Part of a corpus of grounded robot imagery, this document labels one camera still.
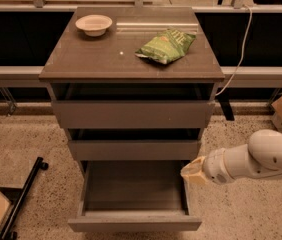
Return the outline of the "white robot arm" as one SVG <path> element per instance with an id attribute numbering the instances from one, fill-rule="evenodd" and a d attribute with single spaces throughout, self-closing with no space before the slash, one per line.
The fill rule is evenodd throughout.
<path id="1" fill-rule="evenodd" d="M 247 144 L 220 148 L 207 156 L 200 156 L 181 169 L 187 183 L 204 184 L 207 181 L 223 185 L 240 178 L 282 178 L 282 133 L 259 130 Z"/>

